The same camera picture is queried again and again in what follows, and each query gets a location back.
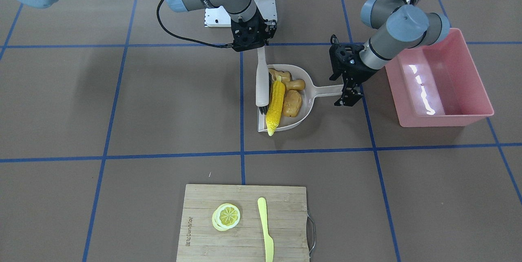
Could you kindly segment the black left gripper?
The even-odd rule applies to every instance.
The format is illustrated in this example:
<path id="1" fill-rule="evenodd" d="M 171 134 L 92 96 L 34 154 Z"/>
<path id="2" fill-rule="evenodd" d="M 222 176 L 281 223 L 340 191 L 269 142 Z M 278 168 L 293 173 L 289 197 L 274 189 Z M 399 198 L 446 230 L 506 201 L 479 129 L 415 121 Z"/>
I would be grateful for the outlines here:
<path id="1" fill-rule="evenodd" d="M 366 82 L 377 70 L 368 67 L 361 59 L 360 52 L 364 46 L 356 43 L 341 43 L 336 35 L 330 37 L 329 56 L 332 65 L 332 76 L 329 80 L 337 80 L 340 76 L 346 88 L 334 102 L 334 106 L 353 107 L 361 98 L 360 85 Z"/>

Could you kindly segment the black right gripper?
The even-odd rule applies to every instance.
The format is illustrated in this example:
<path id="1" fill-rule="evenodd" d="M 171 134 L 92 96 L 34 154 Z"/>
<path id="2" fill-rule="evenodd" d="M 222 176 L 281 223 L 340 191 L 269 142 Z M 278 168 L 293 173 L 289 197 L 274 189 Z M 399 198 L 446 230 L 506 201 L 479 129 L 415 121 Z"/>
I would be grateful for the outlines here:
<path id="1" fill-rule="evenodd" d="M 267 46 L 268 39 L 272 39 L 276 33 L 276 26 L 276 20 L 266 20 L 259 13 L 247 21 L 232 20 L 233 50 L 242 52 Z"/>

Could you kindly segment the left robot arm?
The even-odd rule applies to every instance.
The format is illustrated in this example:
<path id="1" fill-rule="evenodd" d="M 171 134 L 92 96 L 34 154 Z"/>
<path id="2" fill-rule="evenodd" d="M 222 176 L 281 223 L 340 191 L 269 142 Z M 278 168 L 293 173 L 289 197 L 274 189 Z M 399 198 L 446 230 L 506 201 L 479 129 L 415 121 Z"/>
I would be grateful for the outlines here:
<path id="1" fill-rule="evenodd" d="M 330 37 L 330 80 L 342 78 L 341 96 L 335 106 L 354 106 L 363 94 L 361 85 L 405 49 L 430 46 L 449 34 L 449 19 L 440 13 L 425 13 L 419 0 L 367 0 L 361 21 L 376 33 L 363 45 L 341 43 Z"/>

